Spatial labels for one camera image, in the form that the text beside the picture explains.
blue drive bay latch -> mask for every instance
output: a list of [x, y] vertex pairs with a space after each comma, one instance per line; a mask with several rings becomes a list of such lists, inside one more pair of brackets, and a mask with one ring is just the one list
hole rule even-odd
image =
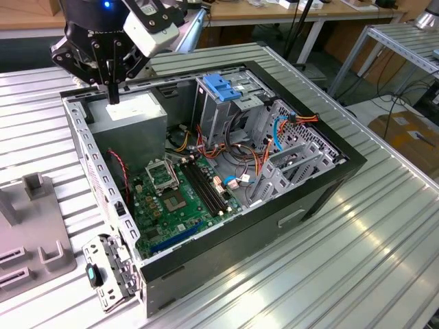
[[240, 92], [232, 88], [228, 80], [219, 74], [205, 75], [203, 81], [221, 101], [231, 101], [242, 96]]

sticker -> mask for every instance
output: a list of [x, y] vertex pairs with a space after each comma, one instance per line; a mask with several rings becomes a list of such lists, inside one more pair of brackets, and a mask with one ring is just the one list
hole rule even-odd
[[411, 137], [413, 137], [414, 139], [419, 139], [420, 137], [423, 137], [423, 135], [420, 132], [417, 132], [416, 130], [413, 130], [411, 132], [408, 132], [410, 134]]
[[244, 183], [248, 183], [248, 182], [250, 181], [250, 175], [247, 175], [246, 173], [243, 174], [243, 175], [241, 176], [241, 180], [242, 180]]
[[134, 98], [121, 100], [119, 104], [106, 106], [107, 112], [113, 121], [147, 115], [149, 118], [157, 117], [161, 113], [161, 107], [155, 104], [149, 94], [137, 95]]
[[396, 121], [396, 123], [398, 123], [399, 125], [408, 125], [410, 122], [409, 121], [407, 121], [407, 119], [406, 118], [403, 118], [403, 117], [396, 117], [396, 118], [393, 118], [395, 121]]

cable connector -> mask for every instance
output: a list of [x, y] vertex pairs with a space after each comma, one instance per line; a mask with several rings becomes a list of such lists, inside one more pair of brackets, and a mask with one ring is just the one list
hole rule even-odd
[[186, 125], [180, 124], [180, 125], [178, 125], [178, 127], [179, 127], [183, 132], [186, 132], [186, 131], [187, 131], [187, 126], [186, 126]]
[[296, 113], [289, 113], [288, 121], [291, 123], [297, 123]]

red cable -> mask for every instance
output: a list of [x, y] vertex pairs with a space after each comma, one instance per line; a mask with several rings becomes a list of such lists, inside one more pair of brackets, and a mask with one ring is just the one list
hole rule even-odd
[[125, 180], [125, 191], [126, 191], [126, 204], [128, 205], [129, 200], [130, 200], [130, 189], [128, 188], [128, 176], [126, 174], [126, 167], [125, 164], [123, 163], [122, 159], [120, 156], [118, 156], [114, 151], [111, 151], [110, 149], [107, 151], [109, 154], [111, 154], [112, 156], [114, 156], [117, 161], [119, 162], [119, 164], [122, 167], [122, 171], [123, 171], [123, 180]]

slotted aluminum surface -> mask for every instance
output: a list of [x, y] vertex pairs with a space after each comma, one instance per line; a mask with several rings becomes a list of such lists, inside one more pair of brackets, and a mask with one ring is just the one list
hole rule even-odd
[[368, 34], [427, 73], [439, 76], [439, 60], [433, 57], [433, 51], [439, 49], [439, 32], [426, 32], [404, 23], [375, 25]]
[[76, 157], [60, 69], [0, 75], [0, 186], [54, 179], [78, 267], [0, 304], [0, 328], [422, 328], [439, 306], [437, 185], [297, 70], [256, 44], [153, 59], [159, 74], [255, 60], [367, 157], [312, 219], [153, 318], [131, 300], [104, 314], [81, 246], [104, 232]]

